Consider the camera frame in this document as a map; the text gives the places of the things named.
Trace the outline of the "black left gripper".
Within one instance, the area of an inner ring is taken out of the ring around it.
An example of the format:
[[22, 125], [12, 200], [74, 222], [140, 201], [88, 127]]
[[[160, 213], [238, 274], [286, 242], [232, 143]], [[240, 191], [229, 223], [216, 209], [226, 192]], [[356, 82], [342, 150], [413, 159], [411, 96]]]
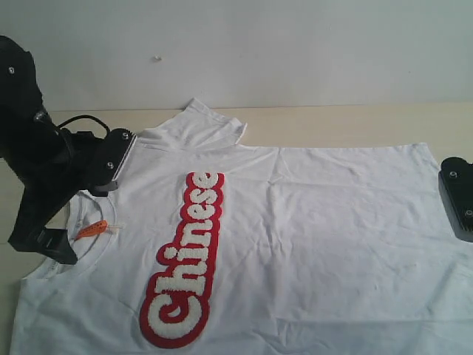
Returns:
[[62, 265], [77, 263], [67, 230], [46, 224], [84, 186], [86, 168], [102, 142], [90, 131], [72, 133], [55, 124], [8, 126], [8, 166], [24, 185], [8, 239], [16, 251], [39, 253]]

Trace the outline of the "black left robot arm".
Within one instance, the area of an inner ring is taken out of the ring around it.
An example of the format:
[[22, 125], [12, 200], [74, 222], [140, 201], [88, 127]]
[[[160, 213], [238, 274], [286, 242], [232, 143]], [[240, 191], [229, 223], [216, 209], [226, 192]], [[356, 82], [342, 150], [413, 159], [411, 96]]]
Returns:
[[81, 189], [102, 140], [52, 122], [30, 52], [1, 37], [1, 158], [24, 186], [9, 244], [60, 264], [75, 265], [64, 229], [47, 223]]

